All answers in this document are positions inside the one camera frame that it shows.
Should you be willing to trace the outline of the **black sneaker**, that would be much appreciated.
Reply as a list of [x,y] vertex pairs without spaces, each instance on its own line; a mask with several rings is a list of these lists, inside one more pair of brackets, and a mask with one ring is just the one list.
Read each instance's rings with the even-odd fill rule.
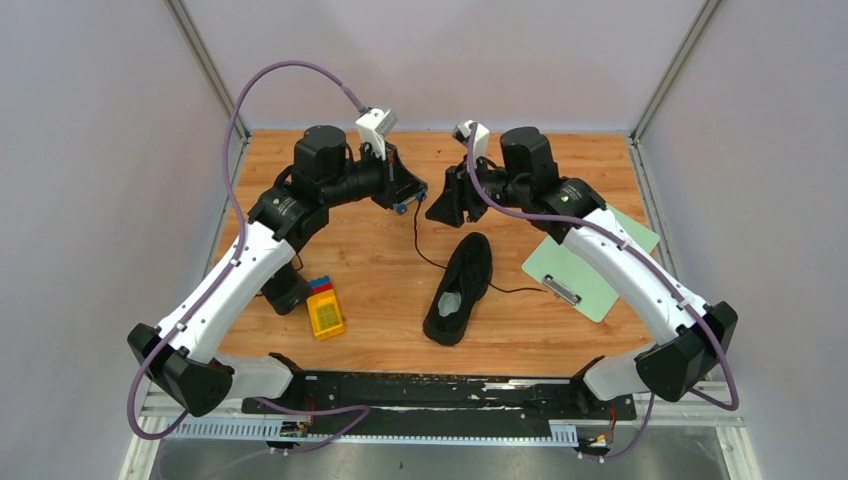
[[489,240],[479,232],[468,234],[448,262],[423,321],[424,334],[443,346],[459,343],[475,304],[486,294],[492,274]]

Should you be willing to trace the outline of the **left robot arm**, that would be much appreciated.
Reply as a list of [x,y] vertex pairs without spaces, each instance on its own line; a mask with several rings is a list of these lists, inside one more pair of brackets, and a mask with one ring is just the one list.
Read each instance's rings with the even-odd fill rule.
[[186,413],[204,416],[223,401],[267,398],[298,411],[306,386],[278,354],[225,355],[219,346],[257,293],[281,315],[305,302],[311,287],[291,262],[329,222],[331,208],[369,198],[402,212],[426,183],[402,163],[397,147],[362,140],[353,157],[346,133],[317,125],[294,144],[293,160],[242,215],[229,250],[192,294],[157,326],[135,326],[128,344],[142,372]]

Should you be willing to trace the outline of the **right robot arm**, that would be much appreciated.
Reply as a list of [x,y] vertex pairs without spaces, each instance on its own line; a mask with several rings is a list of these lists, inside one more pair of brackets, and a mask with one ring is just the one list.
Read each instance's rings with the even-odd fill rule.
[[710,304],[664,270],[628,234],[584,180],[562,176],[547,136],[533,126],[500,136],[503,166],[486,156],[490,132],[466,120],[452,136],[464,158],[445,172],[442,194],[426,218],[455,228],[488,209],[530,222],[585,261],[642,320],[651,344],[600,357],[577,375],[571,403],[596,417],[620,396],[651,393],[676,402],[691,393],[731,411],[739,394],[726,356],[738,322],[726,302]]

